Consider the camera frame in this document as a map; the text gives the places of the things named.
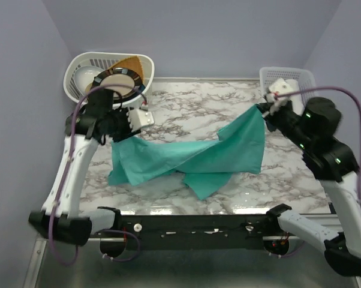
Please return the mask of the teal t shirt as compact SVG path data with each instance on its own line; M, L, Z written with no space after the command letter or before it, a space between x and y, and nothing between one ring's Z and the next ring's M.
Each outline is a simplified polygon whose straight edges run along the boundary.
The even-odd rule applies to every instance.
M203 200L225 186L234 173L258 174L264 155L264 120L252 106L210 141L153 143L130 137L112 143L110 186L143 184L184 173L183 182Z

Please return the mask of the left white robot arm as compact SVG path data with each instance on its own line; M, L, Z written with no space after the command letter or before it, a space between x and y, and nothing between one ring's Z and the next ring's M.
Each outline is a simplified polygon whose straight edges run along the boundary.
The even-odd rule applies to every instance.
M115 142L141 131L132 123L137 109L121 104L113 108L113 97L120 94L111 85L92 88L67 118L64 152L53 187L39 211L32 211L29 224L50 242L84 246L90 236L102 230L114 237L121 232L120 213L114 208L97 208L79 214L79 200L85 177L95 152L106 137Z

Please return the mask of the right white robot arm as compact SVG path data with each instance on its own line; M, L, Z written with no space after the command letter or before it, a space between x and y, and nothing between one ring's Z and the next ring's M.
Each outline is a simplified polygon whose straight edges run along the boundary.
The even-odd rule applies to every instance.
M267 212L266 231L291 233L320 251L337 274L361 277L361 200L356 192L361 169L351 148L334 137L340 111L323 97L309 99L301 115L290 103L275 112L270 103L257 108L270 131L279 130L302 150L303 162L329 196L342 227L341 232L331 230L281 204Z

